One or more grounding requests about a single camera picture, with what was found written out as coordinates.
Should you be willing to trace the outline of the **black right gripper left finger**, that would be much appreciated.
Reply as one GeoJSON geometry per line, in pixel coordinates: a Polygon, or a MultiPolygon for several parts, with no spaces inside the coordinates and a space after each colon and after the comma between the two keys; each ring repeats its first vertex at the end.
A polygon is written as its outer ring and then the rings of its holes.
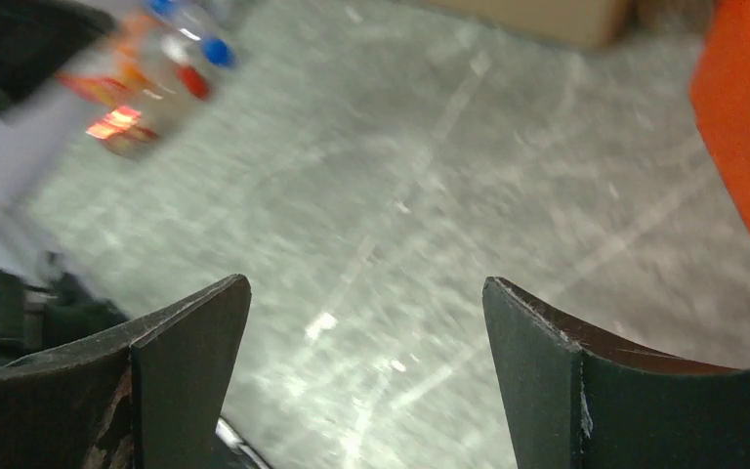
{"type": "Polygon", "coordinates": [[[251,286],[130,320],[71,275],[0,273],[0,468],[249,468],[221,409],[251,286]]]}

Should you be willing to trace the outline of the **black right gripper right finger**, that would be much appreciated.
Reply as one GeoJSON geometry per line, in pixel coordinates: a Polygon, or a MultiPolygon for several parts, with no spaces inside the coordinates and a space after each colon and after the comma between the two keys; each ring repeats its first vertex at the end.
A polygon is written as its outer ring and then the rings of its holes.
{"type": "Polygon", "coordinates": [[[502,277],[482,306],[520,468],[750,468],[750,368],[637,344],[502,277]]]}

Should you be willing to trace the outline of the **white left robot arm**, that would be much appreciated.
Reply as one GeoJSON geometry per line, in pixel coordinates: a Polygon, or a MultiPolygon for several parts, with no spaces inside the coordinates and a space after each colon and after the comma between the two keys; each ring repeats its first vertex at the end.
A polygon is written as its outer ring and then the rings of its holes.
{"type": "Polygon", "coordinates": [[[125,320],[67,267],[21,200],[86,107],[55,75],[121,28],[131,1],[0,1],[0,367],[125,320]]]}

